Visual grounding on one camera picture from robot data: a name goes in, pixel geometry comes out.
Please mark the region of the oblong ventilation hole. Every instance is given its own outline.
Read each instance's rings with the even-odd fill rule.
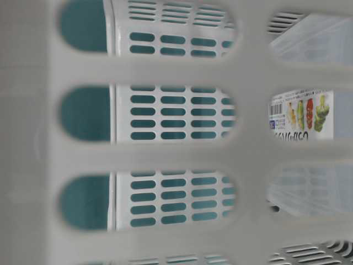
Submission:
[[[181,199],[186,197],[185,191],[163,192],[161,195],[164,200]]]
[[[184,44],[185,38],[182,36],[174,36],[174,35],[162,35],[161,42],[163,43],[172,43],[172,44]]]
[[[133,32],[130,33],[130,39],[134,41],[154,41],[154,35],[150,33]]]

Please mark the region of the white plastic basket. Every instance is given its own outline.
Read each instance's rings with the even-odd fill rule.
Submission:
[[[144,258],[148,264],[156,264],[156,259],[168,264],[164,257],[188,256],[186,253],[193,253],[200,263],[212,263],[206,261],[205,253],[221,253],[215,257],[226,256],[225,260],[234,264],[262,264],[274,249],[283,246],[352,238],[351,215],[276,218],[265,199],[273,168],[293,161],[310,165],[351,162],[353,150],[349,140],[284,148],[268,132],[267,104],[274,94],[286,87],[350,89],[353,81],[348,67],[279,62],[268,47],[268,21],[283,8],[353,15],[350,0],[220,0],[217,4],[236,18],[237,42],[232,49],[225,49],[227,55],[222,57],[222,47],[218,47],[214,60],[194,60],[185,47],[184,57],[173,61],[160,56],[160,43],[153,56],[131,55],[129,40],[122,47],[112,44],[119,36],[108,40],[111,57],[72,49],[57,25],[67,3],[0,2],[0,105],[2,150],[6,150],[0,160],[3,264],[133,264]],[[199,5],[199,1],[192,4],[193,8]],[[122,24],[116,23],[120,21],[113,12],[117,6],[114,2],[110,6],[111,11],[105,7],[107,30],[115,34],[115,27]],[[125,8],[119,14],[124,24],[131,29],[139,25],[134,31],[146,29],[142,23],[132,25],[126,12]],[[168,23],[165,27],[174,28]],[[200,32],[208,34],[206,28]],[[115,138],[116,145],[76,141],[62,129],[58,109],[62,98],[83,83],[217,86],[236,97],[237,126],[229,138],[202,143],[117,142]],[[111,86],[112,95],[115,88]],[[236,184],[237,207],[228,222],[88,233],[72,229],[59,211],[63,189],[85,173],[192,168],[219,169]]]

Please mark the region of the white plastic surface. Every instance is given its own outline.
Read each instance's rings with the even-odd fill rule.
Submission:
[[[353,64],[353,18],[312,13],[275,39],[275,55],[288,62]]]
[[[187,58],[171,62],[154,56],[112,58],[73,50],[57,26],[65,3],[0,2],[1,31],[6,36],[0,42],[1,121],[6,128],[1,138],[6,152],[2,151],[0,160],[2,264],[124,263],[152,254],[165,257],[213,251],[224,253],[236,264],[264,264],[284,245],[352,238],[351,215],[279,220],[265,201],[271,171],[282,163],[353,162],[351,140],[284,148],[269,133],[267,107],[272,95],[284,92],[285,87],[318,83],[351,90],[353,75],[348,67],[278,62],[269,52],[266,25],[275,11],[288,7],[353,15],[351,0],[219,0],[216,4],[236,17],[239,38],[228,56],[207,63]],[[236,97],[239,123],[228,139],[202,145],[78,142],[63,132],[57,117],[62,97],[82,83],[219,86]],[[39,120],[44,121],[44,136],[38,159],[33,139]],[[226,225],[86,233],[70,228],[59,213],[62,189],[83,173],[176,167],[212,167],[230,173],[239,187],[239,201]]]
[[[107,28],[107,46],[108,54],[115,56],[141,56],[140,54],[133,54],[130,48],[133,45],[143,45],[153,47],[156,51],[153,56],[162,57],[162,48],[183,49],[185,51],[184,57],[192,57],[193,50],[213,51],[217,57],[224,56],[228,47],[223,47],[223,42],[234,42],[236,40],[236,32],[234,31],[233,19],[229,17],[228,13],[221,10],[219,6],[205,5],[202,3],[191,2],[170,2],[170,1],[118,1],[105,0],[104,2],[106,14],[106,28]],[[154,40],[148,41],[133,41],[131,34],[133,33],[147,33],[153,34]],[[162,42],[162,36],[179,36],[184,38],[183,44],[166,44]],[[215,42],[214,46],[193,45],[193,38],[202,38],[204,40],[212,40]],[[133,103],[131,98],[133,96],[152,96],[153,103]],[[185,103],[181,104],[164,104],[162,97],[180,97]],[[194,97],[212,98],[215,100],[213,104],[193,104],[191,100]],[[142,140],[146,143],[153,144],[155,142],[180,142],[187,144],[190,141],[198,141],[207,143],[213,138],[221,138],[222,133],[227,133],[231,128],[222,126],[223,121],[234,120],[233,116],[224,116],[223,110],[234,111],[234,105],[224,105],[222,99],[229,99],[229,97],[216,89],[214,93],[194,93],[190,85],[185,86],[184,92],[163,92],[162,86],[155,86],[153,91],[133,91],[130,86],[118,84],[110,85],[110,126],[111,126],[111,142],[130,142],[138,144],[140,141],[132,139],[132,133],[153,133],[155,138],[153,140]],[[132,115],[132,108],[153,108],[154,115]],[[162,114],[164,108],[178,108],[185,110],[185,115],[168,115]],[[194,116],[193,109],[212,109],[215,115],[211,116]],[[133,120],[153,120],[156,125],[153,128],[133,128],[131,122]],[[165,120],[182,120],[185,121],[185,126],[182,128],[166,128],[162,126],[162,121]],[[215,126],[211,128],[195,128],[191,125],[192,121],[212,121]],[[163,139],[163,133],[181,132],[185,134],[182,139]],[[215,137],[211,139],[193,139],[192,133],[212,132]],[[161,181],[168,177],[157,172],[152,177],[136,178],[132,177],[129,172],[111,173],[109,181],[109,211],[108,211],[108,230],[120,230],[131,228],[131,220],[143,220],[144,218],[154,218],[157,220],[156,225],[161,225],[161,218],[164,216],[186,216],[187,224],[192,222],[193,213],[208,213],[211,212],[217,215],[217,218],[222,218],[225,210],[231,210],[230,206],[222,206],[224,199],[234,198],[233,195],[223,195],[222,189],[232,187],[232,184],[222,183],[222,173],[216,172],[211,174],[201,174],[199,177],[213,177],[216,179],[215,185],[193,186],[191,180],[196,175],[192,174],[190,170],[186,174],[180,176],[170,176],[171,178],[180,177],[187,181],[184,187],[163,188]],[[133,181],[153,180],[156,182],[156,187],[152,189],[133,190],[131,183]],[[201,198],[193,198],[191,192],[194,189],[210,189],[216,188],[217,194],[214,196],[207,196]],[[161,194],[165,191],[186,192],[185,198],[163,200]],[[152,192],[157,196],[157,199],[152,202],[132,202],[130,196],[133,193],[149,193]],[[192,208],[192,202],[206,201],[216,199],[217,206],[214,209],[206,207],[206,209],[195,210]],[[162,212],[161,206],[168,203],[186,203],[186,210]],[[133,206],[154,205],[157,210],[155,213],[133,215],[131,208]]]

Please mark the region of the perforated panel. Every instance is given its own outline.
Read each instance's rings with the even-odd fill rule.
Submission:
[[[236,197],[214,170],[118,173],[116,190],[117,229],[222,219]]]
[[[214,87],[118,86],[117,141],[211,140],[234,125],[230,98]]]
[[[352,242],[330,241],[321,244],[305,244],[284,247],[273,254],[270,265],[336,265],[351,264]]]

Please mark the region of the teal green background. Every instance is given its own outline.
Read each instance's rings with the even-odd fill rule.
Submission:
[[[64,97],[61,124],[79,140],[109,141],[109,87],[86,86]],[[69,184],[61,196],[61,211],[79,229],[106,229],[109,174],[83,177]]]
[[[107,52],[103,0],[74,0],[61,12],[63,38],[82,51]]]
[[[109,175],[76,179],[60,198],[64,219],[76,228],[106,230],[108,214]]]

